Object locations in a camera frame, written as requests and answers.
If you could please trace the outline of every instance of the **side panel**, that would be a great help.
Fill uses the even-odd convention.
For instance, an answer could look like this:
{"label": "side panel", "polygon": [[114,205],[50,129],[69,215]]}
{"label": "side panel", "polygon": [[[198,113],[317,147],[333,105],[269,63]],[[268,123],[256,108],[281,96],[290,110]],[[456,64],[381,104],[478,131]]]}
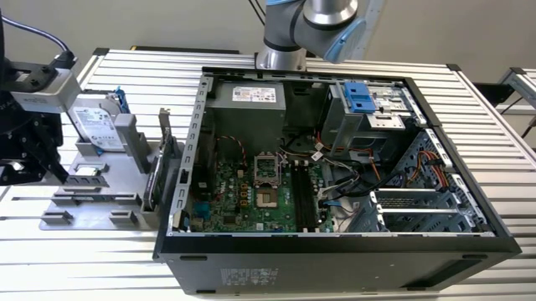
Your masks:
{"label": "side panel", "polygon": [[163,255],[186,293],[341,293],[440,290],[506,254],[321,253]]}

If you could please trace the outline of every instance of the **blue latch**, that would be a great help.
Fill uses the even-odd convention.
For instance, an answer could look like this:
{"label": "blue latch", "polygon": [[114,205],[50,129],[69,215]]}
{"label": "blue latch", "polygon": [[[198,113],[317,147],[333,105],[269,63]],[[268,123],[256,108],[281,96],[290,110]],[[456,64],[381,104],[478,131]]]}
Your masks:
{"label": "blue latch", "polygon": [[345,97],[351,103],[351,112],[367,114],[376,112],[369,88],[364,83],[345,83]]}

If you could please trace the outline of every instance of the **motherboard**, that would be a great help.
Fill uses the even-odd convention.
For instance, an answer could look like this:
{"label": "motherboard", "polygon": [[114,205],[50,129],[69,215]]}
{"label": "motherboard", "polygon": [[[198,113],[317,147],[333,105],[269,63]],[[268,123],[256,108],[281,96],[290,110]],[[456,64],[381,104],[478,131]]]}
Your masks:
{"label": "motherboard", "polygon": [[[296,204],[297,189],[310,191],[306,209],[314,214],[309,214],[314,217],[313,231],[333,231],[329,211],[317,207],[316,192],[324,186],[320,165],[297,167],[281,164],[277,158],[270,163],[261,155],[256,157],[256,161],[248,162],[249,168],[245,168],[241,161],[220,161],[217,166],[214,199],[197,201],[194,204],[194,231],[304,232],[304,228],[298,228],[304,209]],[[293,175],[298,170],[305,172],[304,178],[308,182],[301,180],[297,184]]]}

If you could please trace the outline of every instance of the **orange wire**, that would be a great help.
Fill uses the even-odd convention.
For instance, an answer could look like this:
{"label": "orange wire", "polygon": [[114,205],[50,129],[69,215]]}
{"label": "orange wire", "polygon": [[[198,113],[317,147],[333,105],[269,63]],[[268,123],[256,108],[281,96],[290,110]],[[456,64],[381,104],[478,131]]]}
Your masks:
{"label": "orange wire", "polygon": [[[433,157],[436,157],[436,158],[439,159],[439,156],[437,156],[433,152],[428,152],[428,151],[421,150],[421,151],[417,153],[417,167],[416,167],[416,171],[413,172],[412,178],[409,179],[408,182],[412,182],[412,181],[415,180],[415,178],[416,178],[417,175],[419,175],[419,172],[421,171],[421,155],[423,155],[423,154],[427,156],[427,159],[428,159],[428,160],[431,160]],[[441,174],[441,170],[437,170],[436,166],[431,166],[431,167],[432,167],[432,171],[433,171],[435,174],[436,174],[437,180],[439,180],[440,183],[441,183],[441,186],[443,186],[443,187],[444,187],[444,186],[448,186],[448,181],[447,181],[447,178],[444,177],[444,175]]]}
{"label": "orange wire", "polygon": [[[428,150],[425,152],[429,155],[432,155],[432,157],[435,157],[436,159],[440,159],[439,155],[435,152],[431,152]],[[439,167],[436,167],[436,170],[437,170],[437,173],[441,175],[444,186],[449,186],[449,181],[448,181],[448,178],[447,178],[447,175],[445,175],[444,171]]]}

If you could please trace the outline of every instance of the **black cable clip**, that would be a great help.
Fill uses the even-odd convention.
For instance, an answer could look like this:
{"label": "black cable clip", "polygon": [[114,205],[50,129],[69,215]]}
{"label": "black cable clip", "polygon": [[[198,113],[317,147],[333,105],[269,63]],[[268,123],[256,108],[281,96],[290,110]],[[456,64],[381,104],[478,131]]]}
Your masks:
{"label": "black cable clip", "polygon": [[440,166],[440,165],[443,165],[443,160],[441,160],[441,159],[432,159],[432,160],[428,160],[428,162],[425,163],[425,165]]}

